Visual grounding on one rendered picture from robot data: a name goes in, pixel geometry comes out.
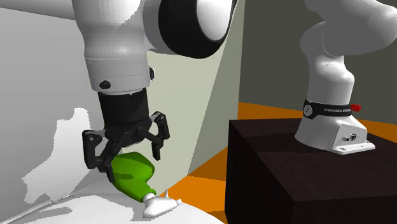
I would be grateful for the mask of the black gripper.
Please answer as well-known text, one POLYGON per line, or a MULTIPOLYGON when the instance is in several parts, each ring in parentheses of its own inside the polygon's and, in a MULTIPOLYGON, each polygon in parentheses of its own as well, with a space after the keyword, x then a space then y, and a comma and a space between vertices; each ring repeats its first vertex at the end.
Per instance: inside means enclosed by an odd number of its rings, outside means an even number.
POLYGON ((99 172, 106 173, 110 183, 115 183, 112 161, 120 150, 130 141, 131 129, 151 141, 153 158, 159 161, 160 150, 164 141, 170 138, 166 115, 156 111, 149 116, 148 96, 146 89, 125 95, 106 95, 98 93, 104 120, 104 130, 84 130, 82 132, 83 155, 88 169, 98 168, 99 172), (156 123, 157 135, 148 129, 156 123), (96 147, 108 139, 102 153, 95 155, 96 147))

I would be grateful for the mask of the green spray bottle white nozzle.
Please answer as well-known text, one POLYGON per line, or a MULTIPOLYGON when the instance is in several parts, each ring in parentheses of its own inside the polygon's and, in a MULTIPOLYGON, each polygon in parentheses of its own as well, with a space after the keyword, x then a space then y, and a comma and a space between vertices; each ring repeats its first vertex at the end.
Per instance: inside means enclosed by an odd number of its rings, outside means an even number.
POLYGON ((148 181, 155 173, 155 166, 142 154, 130 152, 117 155, 111 162, 115 182, 113 186, 130 198, 144 204, 143 218, 156 218, 179 205, 182 200, 163 197, 150 187, 148 181))

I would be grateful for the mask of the dark robot stand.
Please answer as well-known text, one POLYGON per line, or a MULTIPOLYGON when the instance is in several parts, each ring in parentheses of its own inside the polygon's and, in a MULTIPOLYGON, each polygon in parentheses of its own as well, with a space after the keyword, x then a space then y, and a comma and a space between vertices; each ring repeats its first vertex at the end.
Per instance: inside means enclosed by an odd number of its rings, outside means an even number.
POLYGON ((228 224, 397 224, 397 143, 337 155, 295 139, 300 120, 232 120, 228 224))

